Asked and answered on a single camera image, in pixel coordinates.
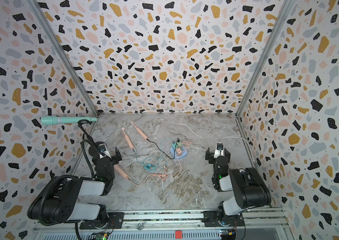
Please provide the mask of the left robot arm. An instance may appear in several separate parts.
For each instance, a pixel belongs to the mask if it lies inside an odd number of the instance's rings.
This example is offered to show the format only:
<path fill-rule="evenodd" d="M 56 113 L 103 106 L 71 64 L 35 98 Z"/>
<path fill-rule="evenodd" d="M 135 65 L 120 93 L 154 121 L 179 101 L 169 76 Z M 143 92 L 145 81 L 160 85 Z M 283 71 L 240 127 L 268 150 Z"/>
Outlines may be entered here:
<path fill-rule="evenodd" d="M 53 177 L 27 211 L 28 218 L 44 226 L 83 223 L 101 229 L 112 221 L 104 205 L 80 203 L 80 197 L 106 196 L 114 183 L 115 166 L 122 160 L 118 149 L 111 155 L 104 142 L 88 142 L 85 155 L 91 177 L 62 175 Z"/>

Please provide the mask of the pink toothbrush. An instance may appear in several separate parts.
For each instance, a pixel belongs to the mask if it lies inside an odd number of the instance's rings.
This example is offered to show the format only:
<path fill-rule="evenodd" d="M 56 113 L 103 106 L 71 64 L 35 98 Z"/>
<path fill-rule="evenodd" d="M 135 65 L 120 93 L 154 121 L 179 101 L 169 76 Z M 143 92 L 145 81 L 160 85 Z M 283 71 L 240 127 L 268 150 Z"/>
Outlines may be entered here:
<path fill-rule="evenodd" d="M 129 179 L 129 175 L 123 171 L 118 165 L 114 165 L 114 169 L 117 173 L 119 173 L 124 179 Z"/>
<path fill-rule="evenodd" d="M 126 142 L 128 143 L 128 146 L 130 147 L 131 150 L 135 150 L 135 147 L 131 141 L 131 139 L 129 138 L 129 136 L 127 135 L 127 133 L 125 132 L 125 128 L 122 128 L 123 134 L 124 134 L 124 138 L 126 140 Z"/>
<path fill-rule="evenodd" d="M 134 122 L 131 122 L 131 124 L 135 127 L 136 131 L 142 136 L 144 140 L 148 140 L 147 135 L 140 128 L 138 128 Z"/>

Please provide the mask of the pink charger cube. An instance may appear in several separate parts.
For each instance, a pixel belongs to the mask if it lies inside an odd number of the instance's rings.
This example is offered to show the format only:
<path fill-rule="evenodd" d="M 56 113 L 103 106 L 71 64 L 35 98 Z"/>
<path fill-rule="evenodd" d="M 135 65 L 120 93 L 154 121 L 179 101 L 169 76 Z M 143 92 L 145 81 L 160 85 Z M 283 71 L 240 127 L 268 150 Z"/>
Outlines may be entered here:
<path fill-rule="evenodd" d="M 182 155 L 182 150 L 180 149 L 180 148 L 176 148 L 175 149 L 175 152 L 176 152 L 176 154 L 177 154 L 177 156 L 181 156 Z"/>

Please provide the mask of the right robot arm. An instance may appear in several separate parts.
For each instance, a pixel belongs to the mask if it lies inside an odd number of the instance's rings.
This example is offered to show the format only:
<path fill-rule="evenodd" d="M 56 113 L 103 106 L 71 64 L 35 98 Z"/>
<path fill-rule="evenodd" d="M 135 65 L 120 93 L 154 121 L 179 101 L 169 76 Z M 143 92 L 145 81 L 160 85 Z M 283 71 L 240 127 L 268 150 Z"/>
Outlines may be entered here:
<path fill-rule="evenodd" d="M 242 212 L 268 206 L 271 194 L 256 168 L 231 169 L 230 152 L 217 143 L 215 151 L 206 150 L 205 160 L 213 166 L 211 182 L 218 192 L 233 192 L 233 196 L 219 203 L 215 219 L 229 226 Z"/>

